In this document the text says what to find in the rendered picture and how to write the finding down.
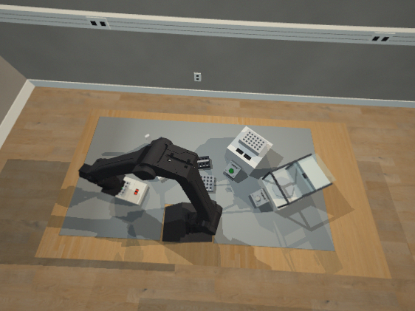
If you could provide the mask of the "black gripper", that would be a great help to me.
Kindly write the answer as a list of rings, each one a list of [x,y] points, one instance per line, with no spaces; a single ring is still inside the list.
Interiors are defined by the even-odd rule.
[[[114,176],[114,182],[112,185],[110,185],[108,188],[109,190],[103,188],[101,192],[105,194],[109,194],[112,196],[116,196],[121,192],[122,186],[124,185],[125,181],[123,180],[125,175],[118,175]],[[121,185],[122,183],[122,185]]]

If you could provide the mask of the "grey bench mat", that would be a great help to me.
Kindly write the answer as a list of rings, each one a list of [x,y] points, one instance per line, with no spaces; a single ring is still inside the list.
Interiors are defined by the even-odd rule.
[[[240,170],[231,180],[223,174],[230,162],[225,153],[245,126],[273,145],[250,175]],[[269,171],[315,154],[311,129],[100,117],[84,163],[138,151],[149,144],[147,134],[209,156],[210,168],[199,173],[214,176],[208,194],[223,208],[214,243],[335,251],[323,189],[278,211],[269,202],[254,208],[248,197],[261,189],[258,180]],[[191,203],[176,180],[125,175],[148,185],[140,205],[79,177],[59,235],[160,240],[165,204]]]

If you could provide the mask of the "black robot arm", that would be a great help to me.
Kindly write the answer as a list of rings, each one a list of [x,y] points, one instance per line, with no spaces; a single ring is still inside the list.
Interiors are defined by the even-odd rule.
[[[176,180],[196,209],[185,214],[186,233],[215,236],[223,208],[210,199],[199,173],[198,160],[197,153],[175,146],[162,137],[138,151],[110,159],[100,158],[93,165],[84,163],[78,171],[79,177],[107,190],[114,176],[124,174],[134,174],[141,180],[154,180],[156,176]]]

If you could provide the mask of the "white block with rows of holes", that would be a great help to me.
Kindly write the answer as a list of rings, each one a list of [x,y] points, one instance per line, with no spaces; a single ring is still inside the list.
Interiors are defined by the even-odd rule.
[[[124,185],[125,190],[122,190],[115,197],[140,205],[147,191],[148,185],[128,177],[125,177],[124,180],[126,181]]]

